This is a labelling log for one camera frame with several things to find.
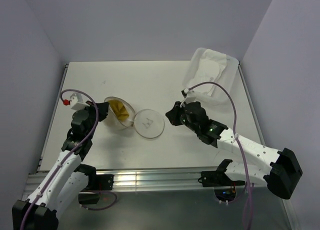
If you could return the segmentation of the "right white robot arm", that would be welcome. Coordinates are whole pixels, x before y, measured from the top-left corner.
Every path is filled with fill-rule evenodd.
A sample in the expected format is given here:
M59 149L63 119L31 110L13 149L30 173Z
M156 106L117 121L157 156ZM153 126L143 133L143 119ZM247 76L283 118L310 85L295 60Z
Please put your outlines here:
M289 200L303 175L295 153L269 148L235 134L226 125L210 119L201 104L177 101L166 114L173 126L186 126L206 145L240 157L242 162L224 159L216 170L202 171L203 187L266 186L277 197Z

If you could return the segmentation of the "white mesh laundry bag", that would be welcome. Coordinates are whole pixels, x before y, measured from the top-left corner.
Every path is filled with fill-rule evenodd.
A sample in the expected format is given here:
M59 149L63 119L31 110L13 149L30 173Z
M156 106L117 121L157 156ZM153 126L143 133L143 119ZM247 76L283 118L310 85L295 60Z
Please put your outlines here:
M109 105L108 116L104 120L108 127L117 131L134 129L145 139L155 139L164 132L165 120L159 112L148 108L136 111L127 101L115 96L109 96L104 99L105 102L109 100L121 101L127 109L129 117L126 121L120 122Z

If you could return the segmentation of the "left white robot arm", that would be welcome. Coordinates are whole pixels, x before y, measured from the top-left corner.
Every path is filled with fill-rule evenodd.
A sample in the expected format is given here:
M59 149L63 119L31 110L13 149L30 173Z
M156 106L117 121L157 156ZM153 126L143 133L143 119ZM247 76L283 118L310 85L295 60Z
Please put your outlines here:
M62 213L78 193L96 187L96 168L82 162L108 111L108 102L88 101L72 115L71 128L53 167L26 200L17 200L12 207L15 230L56 230Z

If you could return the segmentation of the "yellow bra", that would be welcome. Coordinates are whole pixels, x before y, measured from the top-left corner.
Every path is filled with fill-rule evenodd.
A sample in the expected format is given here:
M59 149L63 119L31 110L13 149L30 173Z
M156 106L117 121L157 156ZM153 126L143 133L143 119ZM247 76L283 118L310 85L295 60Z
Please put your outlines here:
M130 114L121 101L111 99L108 101L108 103L118 121L124 122L129 118Z

